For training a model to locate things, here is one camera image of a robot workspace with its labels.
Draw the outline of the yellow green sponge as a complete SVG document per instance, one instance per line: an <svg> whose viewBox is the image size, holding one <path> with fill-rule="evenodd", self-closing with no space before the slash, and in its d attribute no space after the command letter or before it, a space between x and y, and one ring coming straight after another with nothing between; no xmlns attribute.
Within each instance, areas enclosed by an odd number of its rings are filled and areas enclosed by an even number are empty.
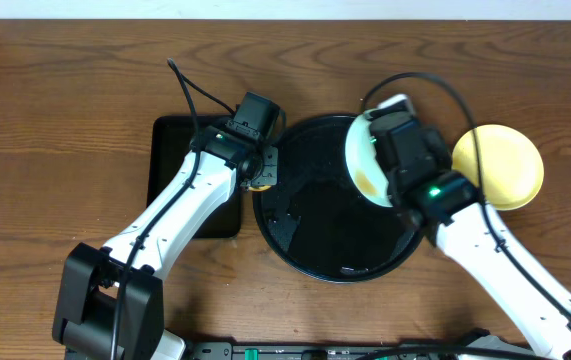
<svg viewBox="0 0 571 360"><path fill-rule="evenodd" d="M272 185L249 186L248 190L251 192L263 192L270 189Z"/></svg>

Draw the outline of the mint plate top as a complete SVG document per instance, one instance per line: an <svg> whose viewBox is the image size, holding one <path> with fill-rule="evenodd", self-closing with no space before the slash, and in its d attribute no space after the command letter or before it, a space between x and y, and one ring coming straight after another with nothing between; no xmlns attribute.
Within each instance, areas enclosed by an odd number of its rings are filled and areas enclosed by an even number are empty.
<svg viewBox="0 0 571 360"><path fill-rule="evenodd" d="M384 172L376 160L375 139L369 126L370 110L358 115L349 126L345 138L344 154L350 179L360 194L371 203L392 208L388 198L388 185Z"/></svg>

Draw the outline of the yellow plate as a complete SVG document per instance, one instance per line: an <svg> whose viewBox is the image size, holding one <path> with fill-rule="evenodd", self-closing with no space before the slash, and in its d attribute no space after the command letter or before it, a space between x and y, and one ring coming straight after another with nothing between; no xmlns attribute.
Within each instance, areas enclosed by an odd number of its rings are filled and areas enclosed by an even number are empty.
<svg viewBox="0 0 571 360"><path fill-rule="evenodd" d="M482 125L476 133L487 201L499 211L516 210L530 203L544 181L543 160L533 142L504 125Z"/></svg>

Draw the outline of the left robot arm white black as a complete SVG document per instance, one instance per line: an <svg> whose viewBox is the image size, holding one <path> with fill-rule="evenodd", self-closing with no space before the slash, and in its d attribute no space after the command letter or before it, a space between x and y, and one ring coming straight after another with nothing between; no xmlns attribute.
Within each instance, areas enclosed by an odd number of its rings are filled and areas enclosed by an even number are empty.
<svg viewBox="0 0 571 360"><path fill-rule="evenodd" d="M205 220L240 187L273 185L277 149L260 137L209 126L174 179L101 248L78 244L64 262L52 338L82 359L179 359L166 330L163 285Z"/></svg>

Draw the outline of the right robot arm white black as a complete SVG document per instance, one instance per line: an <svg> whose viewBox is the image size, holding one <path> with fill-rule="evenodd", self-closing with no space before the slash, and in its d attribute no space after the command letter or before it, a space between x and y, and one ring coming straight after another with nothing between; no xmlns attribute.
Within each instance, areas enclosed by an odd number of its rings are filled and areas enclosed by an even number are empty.
<svg viewBox="0 0 571 360"><path fill-rule="evenodd" d="M493 298L540 357L571 356L571 293L516 239L502 210L541 188L542 158L520 132L482 125L453 149L409 111L359 116L346 138L350 175L363 195L419 229Z"/></svg>

